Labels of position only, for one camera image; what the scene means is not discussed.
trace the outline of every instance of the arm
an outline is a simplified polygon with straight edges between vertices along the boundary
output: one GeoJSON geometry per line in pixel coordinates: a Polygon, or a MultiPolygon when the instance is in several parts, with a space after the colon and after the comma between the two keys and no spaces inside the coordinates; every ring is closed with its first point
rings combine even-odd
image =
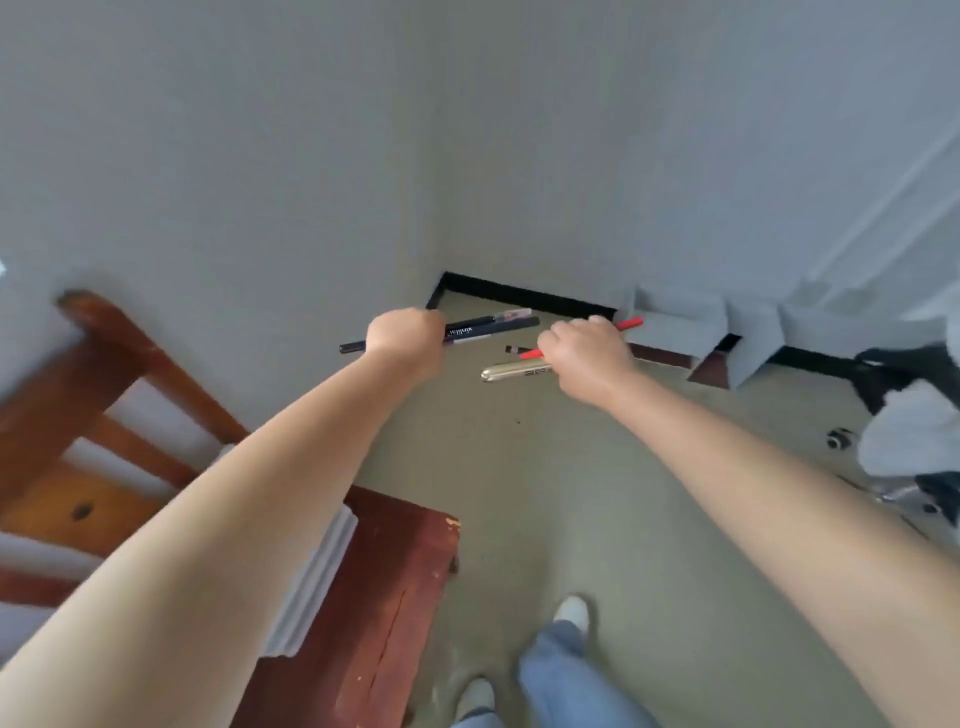
{"type": "Polygon", "coordinates": [[[898,726],[960,715],[960,566],[828,473],[636,370],[609,322],[539,346],[571,397],[612,414],[796,605],[898,726]]]}
{"type": "Polygon", "coordinates": [[[197,478],[20,649],[0,725],[229,725],[291,579],[443,338],[433,311],[374,320],[363,356],[197,478]]]}

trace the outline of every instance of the floor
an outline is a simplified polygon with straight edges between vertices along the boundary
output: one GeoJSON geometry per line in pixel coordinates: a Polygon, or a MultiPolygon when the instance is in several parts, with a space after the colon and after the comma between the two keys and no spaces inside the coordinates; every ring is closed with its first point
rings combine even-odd
{"type": "MultiPolygon", "coordinates": [[[[450,321],[506,308],[446,294],[450,321]]],[[[540,316],[549,325],[555,318],[540,316]]],[[[512,669],[570,592],[596,606],[591,657],[666,728],[886,725],[852,676],[640,443],[567,399],[552,375],[483,383],[537,329],[452,347],[443,374],[387,425],[357,482],[457,516],[447,585],[414,691],[415,726],[449,725],[485,672],[508,728],[534,725],[512,669]]],[[[839,379],[768,366],[736,393],[656,378],[854,480],[835,426],[867,412],[839,379]]]]}

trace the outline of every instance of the jeans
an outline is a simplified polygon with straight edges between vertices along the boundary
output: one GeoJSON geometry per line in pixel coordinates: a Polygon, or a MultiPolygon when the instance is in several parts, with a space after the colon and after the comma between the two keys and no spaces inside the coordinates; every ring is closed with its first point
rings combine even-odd
{"type": "MultiPolygon", "coordinates": [[[[607,682],[584,659],[584,638],[568,621],[544,627],[520,658],[520,686],[540,728],[660,728],[645,709],[607,682]]],[[[503,728],[480,708],[457,728],[503,728]]]]}

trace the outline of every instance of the wooden chair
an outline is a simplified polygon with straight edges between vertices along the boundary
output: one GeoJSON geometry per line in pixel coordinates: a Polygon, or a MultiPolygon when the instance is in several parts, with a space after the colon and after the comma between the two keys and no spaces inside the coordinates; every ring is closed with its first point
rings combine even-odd
{"type": "MultiPolygon", "coordinates": [[[[107,557],[163,501],[61,459],[78,438],[183,488],[199,474],[105,411],[146,378],[224,445],[249,433],[119,308],[85,291],[59,301],[85,337],[0,406],[0,531],[107,557]]],[[[397,728],[460,524],[353,486],[359,523],[294,658],[262,659],[234,724],[397,728]]],[[[0,569],[0,601],[58,607],[75,581],[0,569]]]]}

